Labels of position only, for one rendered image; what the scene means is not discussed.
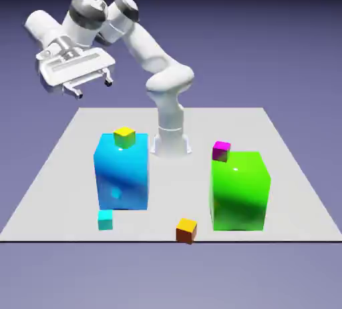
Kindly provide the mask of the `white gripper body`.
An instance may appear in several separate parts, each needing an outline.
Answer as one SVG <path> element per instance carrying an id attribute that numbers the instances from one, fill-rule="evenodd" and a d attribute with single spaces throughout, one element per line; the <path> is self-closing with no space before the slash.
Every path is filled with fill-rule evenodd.
<path id="1" fill-rule="evenodd" d="M 56 55 L 39 62 L 39 70 L 45 82 L 56 87 L 63 83 L 89 77 L 95 72 L 114 66 L 115 59 L 99 47 L 79 51 L 79 55 L 64 59 Z"/>

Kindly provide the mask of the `small yellow cube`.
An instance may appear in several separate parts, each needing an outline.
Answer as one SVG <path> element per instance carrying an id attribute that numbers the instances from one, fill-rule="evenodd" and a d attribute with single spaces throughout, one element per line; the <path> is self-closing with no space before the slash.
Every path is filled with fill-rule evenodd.
<path id="1" fill-rule="evenodd" d="M 136 142 L 136 131 L 130 127 L 121 127 L 113 132 L 114 143 L 121 149 L 128 149 Z"/>

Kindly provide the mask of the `small cyan cube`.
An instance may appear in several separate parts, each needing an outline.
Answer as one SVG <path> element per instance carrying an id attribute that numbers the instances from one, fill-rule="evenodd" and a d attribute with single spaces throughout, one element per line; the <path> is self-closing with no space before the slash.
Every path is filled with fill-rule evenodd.
<path id="1" fill-rule="evenodd" d="M 113 229 L 113 211 L 99 210 L 98 211 L 98 230 L 112 230 Z"/>

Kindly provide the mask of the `small magenta cube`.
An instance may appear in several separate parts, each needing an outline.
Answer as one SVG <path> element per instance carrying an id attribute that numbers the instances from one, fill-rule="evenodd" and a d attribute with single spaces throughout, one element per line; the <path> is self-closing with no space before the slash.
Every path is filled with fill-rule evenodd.
<path id="1" fill-rule="evenodd" d="M 231 144 L 225 141 L 216 141 L 212 148 L 212 160 L 227 162 Z"/>

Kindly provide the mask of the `small orange cube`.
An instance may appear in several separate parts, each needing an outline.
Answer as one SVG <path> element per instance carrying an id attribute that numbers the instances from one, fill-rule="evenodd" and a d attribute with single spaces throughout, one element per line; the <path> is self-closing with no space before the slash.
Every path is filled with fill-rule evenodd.
<path id="1" fill-rule="evenodd" d="M 176 226 L 176 241 L 192 244 L 197 233 L 197 221 L 181 218 Z"/>

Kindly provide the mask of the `large blue box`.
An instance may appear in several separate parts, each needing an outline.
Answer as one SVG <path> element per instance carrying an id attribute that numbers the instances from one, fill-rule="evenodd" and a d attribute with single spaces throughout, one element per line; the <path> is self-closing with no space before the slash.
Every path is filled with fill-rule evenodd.
<path id="1" fill-rule="evenodd" d="M 146 210 L 149 194 L 149 139 L 138 133 L 123 149 L 110 133 L 102 134 L 94 152 L 98 202 L 101 210 Z"/>

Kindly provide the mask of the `large green box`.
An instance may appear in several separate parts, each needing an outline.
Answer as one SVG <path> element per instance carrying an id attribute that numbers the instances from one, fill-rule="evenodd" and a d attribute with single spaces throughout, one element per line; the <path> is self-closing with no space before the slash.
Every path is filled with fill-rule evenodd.
<path id="1" fill-rule="evenodd" d="M 214 231 L 262 231 L 271 177 L 257 151 L 232 151 L 213 160 L 209 208 Z"/>

